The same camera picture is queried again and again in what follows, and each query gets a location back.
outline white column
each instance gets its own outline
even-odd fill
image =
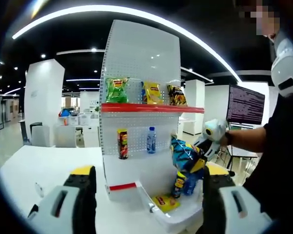
[[[24,114],[26,132],[31,139],[30,124],[42,122],[50,128],[50,145],[54,145],[54,129],[61,111],[65,69],[55,60],[31,64],[26,76]]]
[[[82,91],[80,92],[80,112],[84,112],[85,109],[94,109],[99,106],[100,92],[94,91]]]
[[[204,108],[205,83],[196,79],[186,81],[185,96],[188,106]],[[185,123],[184,132],[192,135],[202,132],[204,114],[186,113],[184,118],[193,120],[193,122]]]

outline red shelf edge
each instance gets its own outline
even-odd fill
[[[204,108],[134,103],[103,103],[102,112],[204,113]]]

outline monitor screen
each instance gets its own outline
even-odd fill
[[[265,95],[237,85],[230,85],[227,121],[260,125]]]

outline yellow snack bag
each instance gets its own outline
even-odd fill
[[[151,82],[142,82],[142,103],[163,104],[159,84]]]
[[[160,208],[163,212],[169,212],[180,206],[180,202],[178,202],[171,195],[155,196],[152,198],[152,201],[154,201],[157,207]]]

